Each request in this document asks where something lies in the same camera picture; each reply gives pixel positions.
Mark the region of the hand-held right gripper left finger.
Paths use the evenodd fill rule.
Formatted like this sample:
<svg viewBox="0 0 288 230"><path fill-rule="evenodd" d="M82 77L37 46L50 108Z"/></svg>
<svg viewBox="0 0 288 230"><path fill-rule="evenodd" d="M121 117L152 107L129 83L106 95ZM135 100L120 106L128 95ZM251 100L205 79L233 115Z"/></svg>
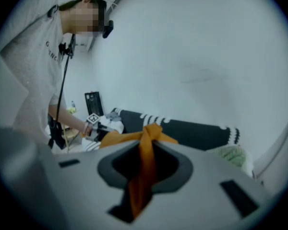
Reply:
<svg viewBox="0 0 288 230"><path fill-rule="evenodd" d="M54 155L45 149L45 174L60 205L55 213L59 230L141 230L108 214L118 205L122 189L108 186L97 171L101 159L123 148L137 145L136 140L91 152Z"/></svg>

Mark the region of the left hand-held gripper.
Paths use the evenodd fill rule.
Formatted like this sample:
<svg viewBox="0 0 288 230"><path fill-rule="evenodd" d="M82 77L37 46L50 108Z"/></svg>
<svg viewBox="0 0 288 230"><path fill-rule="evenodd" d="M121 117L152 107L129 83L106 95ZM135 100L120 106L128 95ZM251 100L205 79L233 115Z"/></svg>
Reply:
<svg viewBox="0 0 288 230"><path fill-rule="evenodd" d="M101 124L100 117L92 113L86 119L93 127L93 130L89 133L89 136L86 136L87 140L101 142L104 136L110 131L107 126Z"/></svg>

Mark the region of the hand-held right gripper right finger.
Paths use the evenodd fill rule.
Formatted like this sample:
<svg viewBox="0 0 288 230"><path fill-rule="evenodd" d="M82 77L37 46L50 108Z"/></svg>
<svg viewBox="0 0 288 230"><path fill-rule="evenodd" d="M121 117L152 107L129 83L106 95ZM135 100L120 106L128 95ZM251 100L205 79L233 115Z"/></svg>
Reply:
<svg viewBox="0 0 288 230"><path fill-rule="evenodd" d="M235 225L243 218L220 185L226 181L233 180L258 207L272 198L259 182L217 155L169 142L160 145L186 156L193 172L178 191L154 195L134 221L135 229L213 230Z"/></svg>

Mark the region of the orange cushion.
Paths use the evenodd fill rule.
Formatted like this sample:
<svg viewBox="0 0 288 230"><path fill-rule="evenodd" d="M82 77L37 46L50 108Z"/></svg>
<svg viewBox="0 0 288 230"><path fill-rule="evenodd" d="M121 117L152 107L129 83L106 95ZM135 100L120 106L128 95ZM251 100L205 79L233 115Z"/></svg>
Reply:
<svg viewBox="0 0 288 230"><path fill-rule="evenodd" d="M178 144L178 141L165 135L161 126L156 123L147 125L141 132L120 134L118 131L107 133L99 146L103 149L130 140L139 140L139 171L128 183L128 199L133 218L137 218L151 200L151 189L159 180L157 178L156 158L153 141L165 141Z"/></svg>

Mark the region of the person's left forearm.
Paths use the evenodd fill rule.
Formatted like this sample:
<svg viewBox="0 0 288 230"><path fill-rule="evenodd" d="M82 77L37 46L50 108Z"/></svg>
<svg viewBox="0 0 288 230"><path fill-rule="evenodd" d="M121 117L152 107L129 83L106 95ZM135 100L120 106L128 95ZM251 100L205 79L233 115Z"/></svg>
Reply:
<svg viewBox="0 0 288 230"><path fill-rule="evenodd" d="M88 124L79 118L70 114L66 109L59 107L58 105L50 105L48 107L48 114L62 125L74 128L81 133L85 133L88 128Z"/></svg>

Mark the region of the person's left hand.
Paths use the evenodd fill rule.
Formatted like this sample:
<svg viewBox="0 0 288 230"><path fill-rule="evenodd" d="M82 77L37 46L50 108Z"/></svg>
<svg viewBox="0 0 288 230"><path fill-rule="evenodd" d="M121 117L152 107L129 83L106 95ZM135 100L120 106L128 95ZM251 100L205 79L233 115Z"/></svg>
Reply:
<svg viewBox="0 0 288 230"><path fill-rule="evenodd" d="M92 131L93 131L93 125L91 123L85 122L84 129L83 129L83 134L85 136L89 137L91 135Z"/></svg>

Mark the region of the blue checked shirt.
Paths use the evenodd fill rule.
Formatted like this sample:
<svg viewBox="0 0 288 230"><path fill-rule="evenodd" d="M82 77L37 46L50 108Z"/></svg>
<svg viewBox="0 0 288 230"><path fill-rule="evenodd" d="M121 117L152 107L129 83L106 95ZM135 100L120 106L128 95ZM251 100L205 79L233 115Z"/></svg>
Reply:
<svg viewBox="0 0 288 230"><path fill-rule="evenodd" d="M117 112L111 112L105 115L106 119L109 119L110 122L121 122L121 117Z"/></svg>

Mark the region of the black hip pouch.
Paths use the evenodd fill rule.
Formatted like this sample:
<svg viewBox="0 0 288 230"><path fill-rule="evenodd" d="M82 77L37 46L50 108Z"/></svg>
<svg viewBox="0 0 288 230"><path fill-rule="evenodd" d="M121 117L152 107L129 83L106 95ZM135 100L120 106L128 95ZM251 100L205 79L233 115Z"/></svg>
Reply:
<svg viewBox="0 0 288 230"><path fill-rule="evenodd" d="M50 115L48 115L48 126L50 129L50 140L48 145L53 148L54 143L59 147L60 150L66 148L65 139L62 137L62 127L61 124L54 120Z"/></svg>

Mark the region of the green white blanket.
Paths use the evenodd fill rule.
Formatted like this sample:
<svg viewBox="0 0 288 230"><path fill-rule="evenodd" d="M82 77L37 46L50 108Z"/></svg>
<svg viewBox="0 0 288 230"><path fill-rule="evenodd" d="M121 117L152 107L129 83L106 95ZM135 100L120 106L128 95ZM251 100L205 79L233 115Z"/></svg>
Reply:
<svg viewBox="0 0 288 230"><path fill-rule="evenodd" d="M214 154L233 164L249 177L253 178L253 159L251 154L239 145L225 145L206 152Z"/></svg>

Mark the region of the black white striped sofa cover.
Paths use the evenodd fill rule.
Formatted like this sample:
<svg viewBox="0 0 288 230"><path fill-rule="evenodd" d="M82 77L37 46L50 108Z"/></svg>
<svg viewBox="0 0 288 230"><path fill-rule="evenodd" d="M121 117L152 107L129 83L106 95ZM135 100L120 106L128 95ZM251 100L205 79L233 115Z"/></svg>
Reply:
<svg viewBox="0 0 288 230"><path fill-rule="evenodd" d="M156 123L162 127L164 134L177 140L179 144L199 150L238 145L240 142L240 131L235 127L185 122L119 108L112 111L121 118L123 133L139 132L144 126Z"/></svg>

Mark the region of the person's grey t-shirt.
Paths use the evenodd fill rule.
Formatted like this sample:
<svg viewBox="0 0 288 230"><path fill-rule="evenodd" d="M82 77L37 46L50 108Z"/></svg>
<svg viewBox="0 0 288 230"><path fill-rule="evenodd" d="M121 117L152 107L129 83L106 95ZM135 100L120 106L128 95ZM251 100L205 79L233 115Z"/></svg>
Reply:
<svg viewBox="0 0 288 230"><path fill-rule="evenodd" d="M48 107L59 100L63 40L58 0L20 0L0 33L0 54L28 90L13 124L48 144Z"/></svg>

